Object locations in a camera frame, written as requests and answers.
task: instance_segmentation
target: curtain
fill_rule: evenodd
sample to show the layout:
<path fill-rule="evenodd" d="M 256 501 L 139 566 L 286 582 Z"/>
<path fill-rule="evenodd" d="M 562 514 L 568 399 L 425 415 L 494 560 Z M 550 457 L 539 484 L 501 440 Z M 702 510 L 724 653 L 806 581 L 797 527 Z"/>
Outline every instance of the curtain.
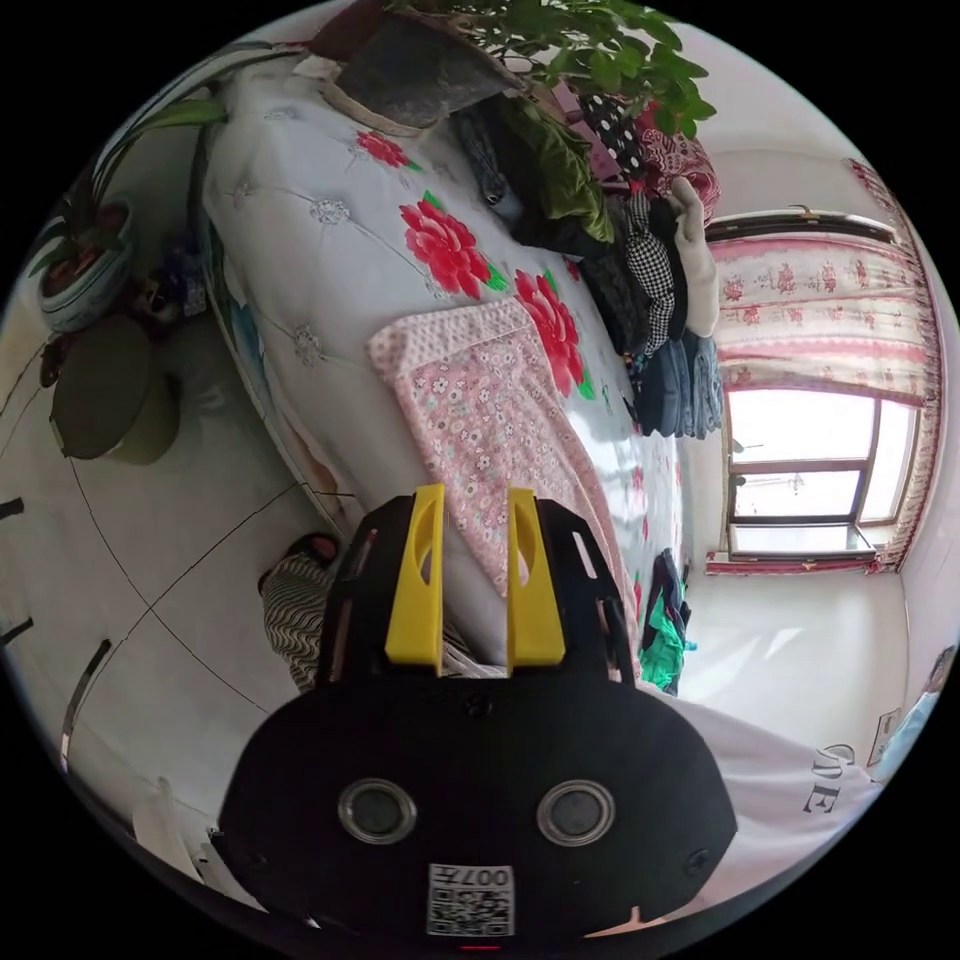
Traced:
<path fill-rule="evenodd" d="M 938 397 L 936 331 L 917 296 L 925 281 L 899 246 L 784 233 L 711 249 L 728 389 L 796 387 L 915 406 Z"/>
<path fill-rule="evenodd" d="M 895 243 L 838 234 L 785 233 L 711 244 L 720 275 L 714 338 L 729 390 L 852 393 L 919 411 L 900 515 L 877 558 L 774 565 L 717 553 L 708 573 L 899 570 L 929 498 L 940 440 L 942 351 L 929 282 L 912 227 L 877 174 L 844 161 L 893 215 Z"/>

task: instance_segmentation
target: camera lens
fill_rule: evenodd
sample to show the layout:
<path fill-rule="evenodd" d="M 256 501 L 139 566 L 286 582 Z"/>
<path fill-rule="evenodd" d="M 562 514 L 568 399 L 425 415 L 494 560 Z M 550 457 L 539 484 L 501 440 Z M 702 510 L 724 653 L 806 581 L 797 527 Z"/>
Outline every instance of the camera lens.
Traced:
<path fill-rule="evenodd" d="M 599 840 L 613 823 L 610 791 L 590 780 L 568 780 L 550 790 L 537 808 L 537 825 L 551 842 L 582 847 Z"/>
<path fill-rule="evenodd" d="M 340 822 L 363 843 L 397 843 L 413 829 L 417 810 L 401 787 L 389 780 L 358 780 L 340 795 Z"/>

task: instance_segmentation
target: white flower pot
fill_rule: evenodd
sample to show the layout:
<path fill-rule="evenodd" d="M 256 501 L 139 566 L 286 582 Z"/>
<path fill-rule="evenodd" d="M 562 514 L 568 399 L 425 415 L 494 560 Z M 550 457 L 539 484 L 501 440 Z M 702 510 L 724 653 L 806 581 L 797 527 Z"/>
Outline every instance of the white flower pot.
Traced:
<path fill-rule="evenodd" d="M 118 238 L 119 250 L 105 250 L 96 262 L 66 290 L 47 297 L 43 293 L 47 271 L 40 279 L 40 312 L 54 333 L 72 333 L 90 326 L 103 316 L 130 275 L 133 259 L 133 208 L 125 197 L 111 197 L 108 204 L 117 204 L 127 211 Z"/>

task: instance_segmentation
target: potted plant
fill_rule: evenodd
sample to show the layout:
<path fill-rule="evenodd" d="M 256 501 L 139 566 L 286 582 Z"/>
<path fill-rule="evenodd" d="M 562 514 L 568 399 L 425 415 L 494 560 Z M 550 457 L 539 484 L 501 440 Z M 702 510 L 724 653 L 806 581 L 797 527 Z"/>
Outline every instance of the potted plant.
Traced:
<path fill-rule="evenodd" d="M 106 152 L 90 161 L 60 198 L 37 238 L 28 263 L 40 274 L 40 309 L 56 333 L 79 330 L 96 320 L 126 282 L 133 254 L 133 210 L 129 200 L 108 196 L 110 182 L 130 148 L 148 130 L 206 126 L 226 118 L 215 100 L 183 100 L 134 124 Z"/>
<path fill-rule="evenodd" d="M 568 80 L 581 94 L 621 96 L 632 115 L 654 105 L 668 135 L 693 138 L 697 123 L 716 113 L 697 88 L 707 71 L 681 56 L 672 18 L 652 7 L 629 0 L 388 0 L 386 9 L 336 84 L 407 126 L 427 127 L 516 86 L 503 79 L 508 64 L 523 85 Z M 466 79 L 468 64 L 476 82 Z"/>

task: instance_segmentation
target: qr code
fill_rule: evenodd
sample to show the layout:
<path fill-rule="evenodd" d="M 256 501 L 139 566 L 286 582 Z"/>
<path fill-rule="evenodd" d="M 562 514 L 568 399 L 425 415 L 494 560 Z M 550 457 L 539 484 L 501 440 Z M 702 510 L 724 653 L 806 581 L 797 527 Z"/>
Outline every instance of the qr code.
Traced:
<path fill-rule="evenodd" d="M 430 864 L 427 933 L 440 937 L 513 934 L 513 869 Z"/>

